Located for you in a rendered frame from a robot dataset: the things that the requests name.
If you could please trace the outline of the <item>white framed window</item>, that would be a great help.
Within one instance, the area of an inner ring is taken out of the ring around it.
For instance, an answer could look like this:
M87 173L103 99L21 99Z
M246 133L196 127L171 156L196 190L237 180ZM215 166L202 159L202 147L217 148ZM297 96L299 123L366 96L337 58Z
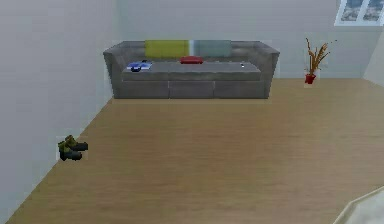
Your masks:
M337 0L335 26L384 27L384 0Z

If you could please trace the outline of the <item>yellow cushion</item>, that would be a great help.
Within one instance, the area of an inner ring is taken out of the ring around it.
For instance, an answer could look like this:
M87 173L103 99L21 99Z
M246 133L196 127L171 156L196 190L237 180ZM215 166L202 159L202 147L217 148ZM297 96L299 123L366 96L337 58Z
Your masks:
M147 58L181 58L189 55L188 40L146 40Z

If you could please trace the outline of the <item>dry plant in red pot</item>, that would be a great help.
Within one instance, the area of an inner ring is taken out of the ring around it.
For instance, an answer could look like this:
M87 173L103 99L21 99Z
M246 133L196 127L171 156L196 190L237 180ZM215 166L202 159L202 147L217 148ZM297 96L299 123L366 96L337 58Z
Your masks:
M328 47L330 42L326 42L321 45L320 48L316 47L315 50L312 50L310 41L306 38L306 47L307 53L309 56L309 67L305 68L305 81L307 85L311 85L314 80L317 78L316 72L320 70L320 64L322 61L330 54Z

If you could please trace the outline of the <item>olive and black boot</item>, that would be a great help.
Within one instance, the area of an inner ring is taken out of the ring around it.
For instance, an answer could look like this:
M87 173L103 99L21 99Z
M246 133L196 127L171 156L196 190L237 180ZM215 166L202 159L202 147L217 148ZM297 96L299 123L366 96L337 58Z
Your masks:
M65 138L65 144L73 151L87 151L88 143L87 142L77 142L72 135L69 135Z
M67 159L71 160L81 160L82 153L72 150L65 141L58 143L60 159L65 161Z

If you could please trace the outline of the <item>grey sofa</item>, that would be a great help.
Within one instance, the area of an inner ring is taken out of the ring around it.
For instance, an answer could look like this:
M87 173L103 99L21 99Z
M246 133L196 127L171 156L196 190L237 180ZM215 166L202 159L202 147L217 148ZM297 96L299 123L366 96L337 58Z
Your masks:
M147 58L145 41L123 41L103 52L116 99L267 99L280 52L261 41L231 41L229 57L202 57L202 64L180 58ZM195 54L189 41L189 55ZM131 72L132 62L151 62Z

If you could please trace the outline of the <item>blue and white book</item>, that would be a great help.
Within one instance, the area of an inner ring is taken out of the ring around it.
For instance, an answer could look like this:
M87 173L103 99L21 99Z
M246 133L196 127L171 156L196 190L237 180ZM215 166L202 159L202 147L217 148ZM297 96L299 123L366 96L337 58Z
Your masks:
M151 62L142 62L142 61L139 61L139 62L132 62L132 63L129 63L127 65L127 69L130 70L131 67L141 67L141 70L148 70L150 69L152 66L152 63Z

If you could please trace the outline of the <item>pale blue cushion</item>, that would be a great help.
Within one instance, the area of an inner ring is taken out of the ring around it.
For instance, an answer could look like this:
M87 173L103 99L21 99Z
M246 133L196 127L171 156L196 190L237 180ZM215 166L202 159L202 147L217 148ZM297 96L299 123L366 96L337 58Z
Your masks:
M229 57L232 50L230 40L196 40L194 48L202 57Z

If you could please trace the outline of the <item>red flat cushion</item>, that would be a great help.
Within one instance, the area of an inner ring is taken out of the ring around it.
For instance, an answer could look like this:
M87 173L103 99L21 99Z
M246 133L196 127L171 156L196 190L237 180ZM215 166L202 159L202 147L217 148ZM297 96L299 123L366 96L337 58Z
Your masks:
M180 58L181 64L202 64L203 58L200 56L183 56Z

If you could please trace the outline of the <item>pale cream furniture corner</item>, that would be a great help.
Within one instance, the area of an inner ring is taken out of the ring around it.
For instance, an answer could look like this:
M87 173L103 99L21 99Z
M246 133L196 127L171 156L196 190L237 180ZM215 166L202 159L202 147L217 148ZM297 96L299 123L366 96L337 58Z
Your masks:
M332 224L384 224L384 186L350 201Z

